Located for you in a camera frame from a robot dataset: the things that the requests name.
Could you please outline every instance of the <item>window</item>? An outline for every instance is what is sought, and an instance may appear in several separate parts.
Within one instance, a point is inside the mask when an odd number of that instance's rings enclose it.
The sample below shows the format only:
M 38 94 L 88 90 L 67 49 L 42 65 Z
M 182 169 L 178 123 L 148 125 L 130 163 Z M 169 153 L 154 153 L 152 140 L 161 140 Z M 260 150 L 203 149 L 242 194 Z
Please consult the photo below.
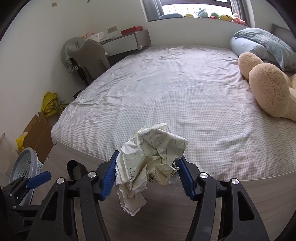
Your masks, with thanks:
M 212 12 L 218 15 L 232 15 L 230 0 L 160 0 L 163 7 L 164 14 L 180 13 L 185 15 L 187 13 L 196 16 L 199 8 L 205 9 L 209 14 Z

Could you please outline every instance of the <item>wooden bed frame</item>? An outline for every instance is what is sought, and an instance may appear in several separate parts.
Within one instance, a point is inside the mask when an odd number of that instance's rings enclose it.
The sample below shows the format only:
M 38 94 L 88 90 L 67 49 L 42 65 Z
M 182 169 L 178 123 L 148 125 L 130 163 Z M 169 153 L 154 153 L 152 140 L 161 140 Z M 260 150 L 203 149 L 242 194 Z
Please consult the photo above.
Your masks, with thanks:
M 41 204 L 53 183 L 59 177 L 69 180 L 66 165 L 76 160 L 95 171 L 103 160 L 57 142 L 45 161 L 42 171 L 49 171 L 52 179 L 38 187 L 32 204 Z M 296 209 L 296 171 L 277 177 L 242 181 L 243 186 L 260 213 L 270 241 L 283 231 Z M 184 241 L 188 233 L 196 202 L 185 195 L 180 181 L 162 188 L 158 183 L 148 183 L 143 191 L 147 204 L 134 216 L 127 214 L 119 204 L 113 188 L 111 195 L 100 207 L 112 241 Z M 212 240 L 217 240 L 221 214 L 221 200 L 217 199 Z M 79 199 L 75 200 L 75 219 L 79 240 L 85 240 Z

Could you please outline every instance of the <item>electrical outlet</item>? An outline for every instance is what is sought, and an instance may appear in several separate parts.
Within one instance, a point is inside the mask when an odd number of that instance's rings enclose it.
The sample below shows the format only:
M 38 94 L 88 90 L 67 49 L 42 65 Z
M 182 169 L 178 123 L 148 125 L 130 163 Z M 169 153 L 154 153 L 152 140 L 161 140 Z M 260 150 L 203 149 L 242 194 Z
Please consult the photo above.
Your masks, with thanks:
M 108 34 L 110 34 L 118 31 L 118 29 L 117 29 L 117 26 L 114 26 L 114 27 L 108 28 L 107 31 L 108 31 Z

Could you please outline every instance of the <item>red box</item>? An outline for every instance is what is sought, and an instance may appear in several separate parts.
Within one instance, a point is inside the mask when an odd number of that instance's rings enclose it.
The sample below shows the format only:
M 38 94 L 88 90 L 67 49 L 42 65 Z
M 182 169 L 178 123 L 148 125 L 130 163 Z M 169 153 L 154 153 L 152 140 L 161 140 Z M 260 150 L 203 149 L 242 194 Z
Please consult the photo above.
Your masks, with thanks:
M 126 34 L 130 34 L 130 33 L 137 32 L 137 31 L 143 31 L 143 27 L 142 26 L 139 26 L 139 27 L 134 26 L 133 28 L 128 28 L 126 30 L 121 31 L 121 34 L 126 35 Z

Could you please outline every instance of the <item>blue plush toy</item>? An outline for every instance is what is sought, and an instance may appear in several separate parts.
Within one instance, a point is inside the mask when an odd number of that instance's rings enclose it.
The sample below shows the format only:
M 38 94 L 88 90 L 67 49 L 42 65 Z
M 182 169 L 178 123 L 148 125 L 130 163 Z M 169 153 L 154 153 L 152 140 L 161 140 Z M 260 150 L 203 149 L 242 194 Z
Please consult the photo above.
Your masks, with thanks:
M 199 10 L 199 12 L 196 13 L 197 16 L 199 16 L 200 18 L 207 18 L 209 17 L 208 13 L 205 11 L 205 9 L 201 9 Z

